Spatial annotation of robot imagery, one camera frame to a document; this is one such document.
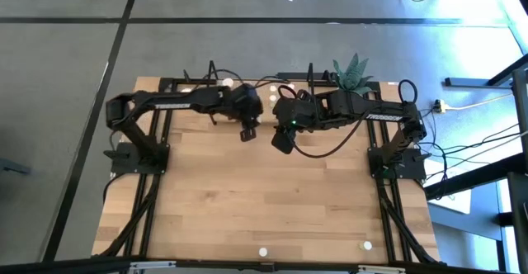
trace gray floor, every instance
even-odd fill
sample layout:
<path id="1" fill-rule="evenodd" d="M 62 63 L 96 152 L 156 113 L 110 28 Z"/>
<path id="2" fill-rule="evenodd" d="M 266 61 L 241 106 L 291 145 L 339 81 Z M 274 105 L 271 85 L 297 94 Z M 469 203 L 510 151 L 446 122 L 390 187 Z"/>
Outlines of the gray floor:
<path id="1" fill-rule="evenodd" d="M 0 0 L 2 16 L 119 17 L 126 0 Z M 133 17 L 406 17 L 503 19 L 497 0 L 137 0 Z M 32 167 L 0 176 L 0 264 L 39 258 L 74 150 L 105 68 L 115 25 L 0 25 L 0 157 Z M 521 57 L 504 27 L 300 24 L 133 25 L 127 28 L 107 97 L 138 76 L 179 77 L 219 69 L 256 78 L 332 68 L 357 52 L 380 81 L 412 79 L 420 108 L 463 106 L 505 93 L 445 88 L 446 77 L 490 78 Z M 58 258 L 88 257 L 108 180 L 109 130 L 99 118 Z M 436 118 L 438 143 L 472 143 L 516 123 L 512 98 Z M 518 151 L 506 147 L 486 159 Z M 453 248 L 471 247 L 435 227 L 449 264 L 488 267 Z"/>

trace ping pong ball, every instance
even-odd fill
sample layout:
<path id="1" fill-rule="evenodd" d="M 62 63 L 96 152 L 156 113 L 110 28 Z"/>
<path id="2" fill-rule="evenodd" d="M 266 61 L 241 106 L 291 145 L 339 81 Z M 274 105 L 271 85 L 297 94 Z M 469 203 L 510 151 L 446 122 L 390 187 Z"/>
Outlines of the ping pong ball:
<path id="1" fill-rule="evenodd" d="M 360 248 L 363 250 L 369 251 L 372 249 L 372 243 L 370 243 L 369 241 L 365 241 L 360 244 Z"/>
<path id="2" fill-rule="evenodd" d="M 222 80 L 222 85 L 224 85 L 224 86 L 232 87 L 233 84 L 234 84 L 234 81 L 231 78 L 226 78 L 226 79 Z"/>
<path id="3" fill-rule="evenodd" d="M 258 255 L 261 257 L 265 257 L 267 255 L 267 249 L 266 248 L 258 249 Z"/>

